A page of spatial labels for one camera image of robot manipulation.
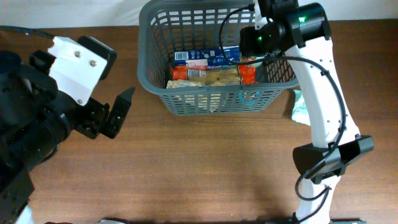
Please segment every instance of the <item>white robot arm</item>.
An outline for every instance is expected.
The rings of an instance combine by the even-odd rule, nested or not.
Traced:
[[[0,50],[0,222],[33,224],[27,206],[34,191],[29,171],[51,159],[73,130],[95,139],[115,138],[131,106],[134,88],[116,97],[112,109],[91,97],[116,60],[116,52],[93,37],[77,42],[39,30],[0,30],[52,39],[23,64],[18,54]]]
[[[373,150],[374,144],[370,136],[360,135],[347,109],[336,73],[326,13],[317,3],[299,7],[297,0],[254,0],[254,4],[230,15],[245,9],[255,12],[254,29],[258,34],[253,35],[251,30],[241,36],[241,46],[258,41],[264,53],[284,52],[285,57],[263,62],[289,61],[310,116],[312,144],[294,150],[295,165],[301,173],[296,185],[301,203],[292,222],[329,224],[333,192],[346,166]],[[229,16],[221,24],[221,48],[222,28]],[[241,50],[244,55],[247,49],[241,47]]]

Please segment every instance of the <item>wooden tabletop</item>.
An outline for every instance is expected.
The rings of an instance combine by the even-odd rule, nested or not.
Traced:
[[[398,21],[332,22],[336,68],[348,108],[375,150],[348,167],[332,218],[398,223]],[[52,29],[96,37],[118,53],[93,97],[102,103],[130,86],[132,106],[119,136],[90,140],[74,132],[31,177],[37,223],[129,220],[239,221],[290,217],[299,205],[293,148],[310,127],[291,120],[284,91],[266,110],[179,117],[138,82],[138,27]],[[0,32],[0,49],[27,60],[49,41]]]

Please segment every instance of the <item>snack package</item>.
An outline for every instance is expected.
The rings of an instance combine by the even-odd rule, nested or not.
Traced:
[[[221,70],[221,69],[229,69],[229,68],[236,68],[236,65],[219,65],[219,66],[207,66],[206,71],[213,71],[213,70]]]
[[[206,85],[210,85],[215,82],[233,83],[230,85],[240,85],[242,80],[237,68],[201,71],[184,68],[173,69],[170,67],[170,71],[172,73],[173,80],[190,80],[195,82],[203,82]]]
[[[227,57],[234,61],[240,61],[239,47],[224,47]],[[200,65],[220,66],[230,65],[225,60],[219,47],[206,50],[189,50],[189,51],[175,51],[174,52],[175,65],[188,65],[190,68]]]
[[[242,76],[243,84],[255,84],[256,82],[256,70],[255,67],[248,67],[247,65],[239,65],[239,72]]]
[[[199,86],[203,87],[201,82],[194,82],[188,80],[176,80],[176,81],[168,81],[166,88],[182,88],[182,87],[193,87]]]

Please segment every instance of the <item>black cable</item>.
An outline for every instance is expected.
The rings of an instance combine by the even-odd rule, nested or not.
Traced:
[[[49,39],[53,39],[55,37],[55,35],[49,34],[48,32],[44,32],[44,31],[37,30],[37,29],[25,28],[25,27],[0,26],[0,30],[21,32],[21,33],[25,33],[25,34],[33,34],[33,35],[38,35],[38,36],[49,38]]]
[[[299,224],[299,223],[304,222],[305,220],[308,220],[309,218],[311,218],[314,215],[316,215],[322,209],[323,205],[325,204],[325,202],[326,202],[326,200],[327,200],[327,198],[329,196],[329,191],[331,190],[331,188],[330,187],[326,187],[325,190],[326,190],[325,196],[323,196],[323,199],[322,199],[321,203],[319,204],[318,208],[315,209],[315,211],[313,211],[313,213],[311,213],[311,214],[307,215],[306,217],[300,219],[299,221],[295,222],[294,224]]]
[[[51,152],[51,154],[49,154],[48,156],[46,156],[42,162],[40,162],[40,164],[43,164],[44,162],[47,162],[49,159],[53,158],[56,153],[60,150],[60,145],[57,144],[56,148]]]
[[[308,216],[306,216],[305,218],[303,218],[303,219],[301,219],[300,221],[297,222],[297,223],[301,223],[301,222],[304,222],[305,220],[311,218],[312,216],[314,216],[315,214],[317,214],[317,213],[319,212],[319,210],[320,210],[320,209],[322,208],[322,206],[325,204],[326,199],[327,199],[327,196],[328,196],[328,194],[329,194],[329,190],[331,189],[329,186],[327,186],[327,187],[325,187],[325,189],[324,189],[320,194],[318,194],[317,196],[315,196],[315,197],[313,197],[313,198],[306,198],[306,197],[304,197],[303,195],[300,194],[299,187],[300,187],[301,181],[303,181],[304,178],[307,179],[307,177],[308,177],[313,171],[317,170],[317,169],[329,158],[329,156],[332,155],[332,154],[337,150],[338,145],[339,145],[339,143],[340,143],[340,141],[341,141],[341,138],[343,137],[343,133],[344,133],[344,131],[345,131],[345,129],[346,129],[346,108],[345,108],[344,100],[343,100],[343,97],[342,97],[342,95],[341,95],[341,93],[340,93],[339,88],[337,87],[337,84],[335,83],[335,81],[334,81],[333,78],[331,77],[329,71],[326,70],[324,67],[322,67],[319,63],[314,62],[313,60],[309,60],[309,59],[306,59],[306,58],[300,58],[300,57],[274,57],[274,58],[265,58],[265,59],[254,60],[254,61],[252,61],[252,62],[234,62],[234,61],[230,60],[230,59],[228,58],[228,56],[226,55],[225,51],[224,51],[223,43],[222,43],[222,39],[221,39],[221,36],[222,36],[222,33],[223,33],[223,27],[224,27],[226,21],[227,21],[233,14],[235,14],[235,13],[237,13],[237,12],[241,12],[241,11],[246,10],[246,9],[249,9],[249,10],[253,11],[253,10],[254,10],[254,7],[253,7],[253,5],[251,4],[251,5],[248,5],[248,6],[246,6],[246,7],[242,7],[242,8],[240,8],[240,9],[234,10],[233,12],[230,12],[230,13],[224,18],[223,22],[221,23],[220,31],[219,31],[219,35],[218,35],[218,42],[219,42],[219,44],[220,44],[221,53],[224,55],[224,58],[225,58],[229,63],[231,63],[231,64],[233,64],[233,65],[252,65],[252,64],[255,64],[255,63],[259,63],[259,62],[263,62],[263,63],[274,62],[274,61],[276,61],[276,60],[285,60],[285,61],[288,61],[288,60],[295,60],[295,61],[299,61],[299,62],[306,62],[306,63],[309,63],[309,64],[311,64],[311,65],[317,67],[319,70],[321,70],[321,74],[327,77],[327,79],[329,80],[329,82],[330,82],[330,84],[331,84],[333,90],[335,91],[335,94],[336,94],[336,96],[337,96],[337,99],[338,99],[338,102],[339,102],[339,105],[340,105],[340,110],[341,110],[341,126],[340,126],[340,128],[339,128],[339,130],[338,130],[338,131],[339,131],[339,135],[337,136],[336,141],[333,143],[332,147],[330,148],[329,152],[325,155],[324,159],[323,159],[322,161],[320,161],[318,164],[314,165],[314,166],[313,166],[312,168],[310,168],[309,170],[307,170],[303,175],[301,175],[301,176],[297,179],[297,182],[296,182],[296,184],[295,184],[295,193],[296,193],[297,196],[298,196],[300,199],[302,199],[302,200],[305,200],[305,201],[314,201],[314,200],[320,198],[322,195],[325,195],[324,198],[323,198],[323,200],[322,200],[322,202],[321,202],[321,204],[320,204],[320,206],[319,206],[312,214],[309,214]]]

